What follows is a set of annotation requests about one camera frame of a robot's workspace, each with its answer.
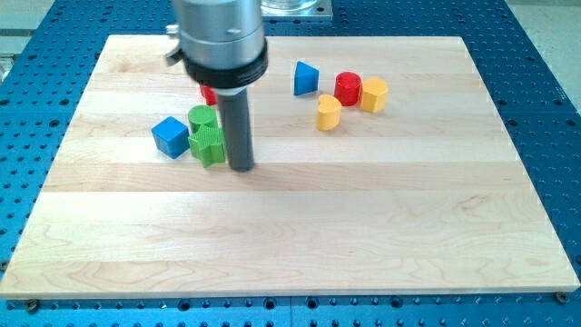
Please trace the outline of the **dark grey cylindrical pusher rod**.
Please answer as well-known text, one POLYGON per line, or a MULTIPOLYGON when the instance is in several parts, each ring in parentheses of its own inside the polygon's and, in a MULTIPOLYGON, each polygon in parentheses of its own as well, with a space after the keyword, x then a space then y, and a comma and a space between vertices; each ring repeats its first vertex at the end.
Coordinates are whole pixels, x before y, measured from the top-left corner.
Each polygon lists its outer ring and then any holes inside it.
POLYGON ((254 159, 246 88, 217 89, 216 94, 229 166, 248 172, 254 159))

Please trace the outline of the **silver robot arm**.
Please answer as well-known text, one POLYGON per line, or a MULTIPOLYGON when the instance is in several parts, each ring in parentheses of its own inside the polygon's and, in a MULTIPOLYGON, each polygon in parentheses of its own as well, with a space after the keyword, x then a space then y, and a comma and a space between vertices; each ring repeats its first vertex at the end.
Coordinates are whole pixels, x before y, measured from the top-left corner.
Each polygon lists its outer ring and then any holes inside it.
POLYGON ((166 28, 178 44, 167 65, 186 73, 217 95, 229 166, 254 167, 247 86, 268 67, 268 43, 258 0, 173 0, 177 23, 166 28))

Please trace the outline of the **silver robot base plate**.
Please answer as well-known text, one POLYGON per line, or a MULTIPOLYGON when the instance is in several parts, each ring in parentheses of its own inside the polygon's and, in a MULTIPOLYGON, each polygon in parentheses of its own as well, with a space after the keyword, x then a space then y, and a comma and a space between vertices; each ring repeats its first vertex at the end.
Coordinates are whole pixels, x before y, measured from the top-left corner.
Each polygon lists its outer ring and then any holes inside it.
POLYGON ((262 16, 278 20, 330 20, 331 0, 261 0, 262 16))

